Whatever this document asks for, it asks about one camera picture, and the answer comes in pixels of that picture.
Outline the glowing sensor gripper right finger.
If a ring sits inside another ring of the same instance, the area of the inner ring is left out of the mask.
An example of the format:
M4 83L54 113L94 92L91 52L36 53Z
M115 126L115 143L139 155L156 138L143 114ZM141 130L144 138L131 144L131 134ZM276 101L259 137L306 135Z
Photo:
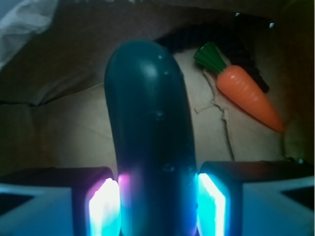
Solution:
M315 169L287 161L207 161L198 176L201 236L312 236Z

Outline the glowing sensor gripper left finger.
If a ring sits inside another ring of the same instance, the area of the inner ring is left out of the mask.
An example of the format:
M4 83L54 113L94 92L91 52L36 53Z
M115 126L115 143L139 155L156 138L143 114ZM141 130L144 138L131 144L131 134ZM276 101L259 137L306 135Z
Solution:
M118 183L108 167L31 168L0 178L3 236L118 236Z

